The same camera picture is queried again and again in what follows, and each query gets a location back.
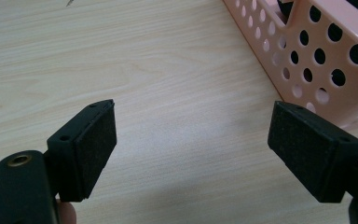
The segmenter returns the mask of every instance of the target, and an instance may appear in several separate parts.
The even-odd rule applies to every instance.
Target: finger
[[[57,206],[62,224],[76,224],[76,211],[73,205],[57,201]]]

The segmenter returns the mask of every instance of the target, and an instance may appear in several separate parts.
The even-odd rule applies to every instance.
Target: clamp jaw
[[[340,203],[347,191],[358,224],[358,138],[306,108],[275,102],[268,145],[320,203]]]
[[[0,223],[61,223],[63,202],[90,196],[117,143],[113,100],[86,106],[48,139],[0,161]]]

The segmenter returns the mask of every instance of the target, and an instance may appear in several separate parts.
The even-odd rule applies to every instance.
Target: pink plastic basket
[[[224,2],[284,101],[343,129],[358,127],[357,8],[296,0],[286,21],[276,0]]]

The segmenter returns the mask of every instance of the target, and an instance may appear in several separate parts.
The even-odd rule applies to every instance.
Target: black plastic mount
[[[320,203],[340,203],[347,191],[358,223],[358,138],[302,106],[275,102],[268,145]]]
[[[112,100],[86,106],[48,139],[0,161],[0,223],[60,223],[61,201],[88,198],[117,143]]]

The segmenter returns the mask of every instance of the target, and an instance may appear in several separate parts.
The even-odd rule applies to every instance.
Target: light wood surface
[[[78,223],[349,223],[349,195],[317,203],[269,149],[280,98],[222,1],[67,4],[0,0],[0,160],[113,98]]]

